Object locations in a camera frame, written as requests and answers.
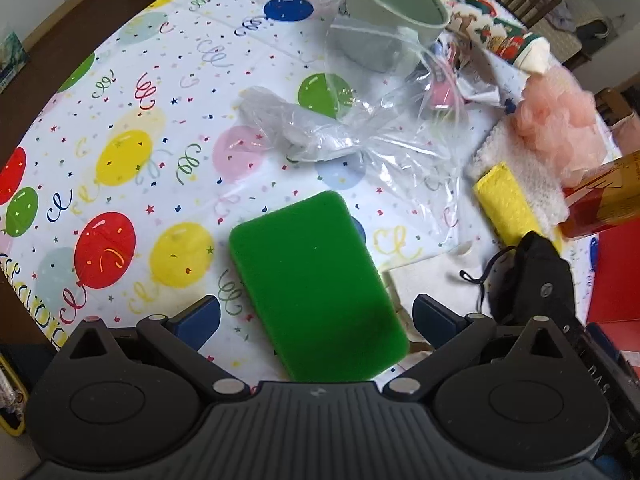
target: drawstring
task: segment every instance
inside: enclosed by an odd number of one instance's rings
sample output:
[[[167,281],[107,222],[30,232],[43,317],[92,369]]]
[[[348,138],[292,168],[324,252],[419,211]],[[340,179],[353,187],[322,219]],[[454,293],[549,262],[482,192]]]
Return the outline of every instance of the drawstring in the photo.
[[[473,283],[474,285],[480,285],[480,303],[478,305],[478,312],[482,312],[482,302],[484,301],[484,282],[489,277],[489,272],[491,272],[492,267],[495,265],[498,259],[500,259],[500,257],[504,256],[509,251],[515,250],[516,248],[516,246],[510,245],[495,253],[494,256],[489,260],[489,263],[486,264],[482,276],[480,276],[480,278],[478,279],[472,278],[471,275],[466,272],[466,270],[460,271],[460,278],[462,278],[466,282]]]

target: table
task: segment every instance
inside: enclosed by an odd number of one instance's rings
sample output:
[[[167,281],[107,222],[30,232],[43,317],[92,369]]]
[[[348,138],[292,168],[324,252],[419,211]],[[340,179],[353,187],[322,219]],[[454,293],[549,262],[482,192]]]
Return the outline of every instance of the table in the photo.
[[[238,123],[242,89],[265,86],[289,102],[299,92],[322,98],[322,38],[333,14],[304,6],[302,14],[275,16],[257,0],[158,0],[44,107],[0,176],[0,265],[55,346],[87,316],[133,326],[213,294],[220,326],[201,354],[249,384],[286,380],[230,261],[235,225],[337,189],[381,269],[457,243],[437,247],[408,226],[396,199],[357,164],[297,164],[261,151],[230,156],[230,144],[260,143],[260,131]],[[524,75],[492,64],[503,93],[519,100]],[[468,113],[471,156],[504,111]],[[497,241],[463,187],[461,236],[487,261]],[[592,247],[587,238],[564,249],[582,320]]]

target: red box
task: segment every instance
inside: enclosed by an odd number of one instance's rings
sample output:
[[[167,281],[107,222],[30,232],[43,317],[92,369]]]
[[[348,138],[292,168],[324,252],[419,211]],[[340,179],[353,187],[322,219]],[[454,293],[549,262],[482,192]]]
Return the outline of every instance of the red box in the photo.
[[[640,319],[598,325],[640,377]]]
[[[640,319],[640,219],[600,233],[595,270],[587,321]]]

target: yellow sponge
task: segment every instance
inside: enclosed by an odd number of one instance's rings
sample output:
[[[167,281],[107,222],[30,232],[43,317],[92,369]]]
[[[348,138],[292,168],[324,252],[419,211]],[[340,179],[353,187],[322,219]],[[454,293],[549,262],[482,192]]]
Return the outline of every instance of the yellow sponge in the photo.
[[[505,245],[517,245],[529,231],[544,236],[518,181],[504,162],[478,180],[474,192]]]

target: pink balloon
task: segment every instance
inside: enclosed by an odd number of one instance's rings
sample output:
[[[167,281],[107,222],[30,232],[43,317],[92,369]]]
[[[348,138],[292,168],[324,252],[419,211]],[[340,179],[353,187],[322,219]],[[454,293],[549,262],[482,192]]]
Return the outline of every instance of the pink balloon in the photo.
[[[53,97],[49,99],[49,102],[47,102],[47,104],[44,105],[44,108],[38,114],[38,117],[42,117],[43,115],[48,114],[50,111],[53,110],[53,108],[55,108],[61,102],[62,102],[62,95],[53,94]]]
[[[268,140],[258,128],[233,126],[224,131],[213,147],[213,166],[226,183],[257,171]]]
[[[4,232],[4,216],[0,220],[0,253],[9,254],[14,239]]]

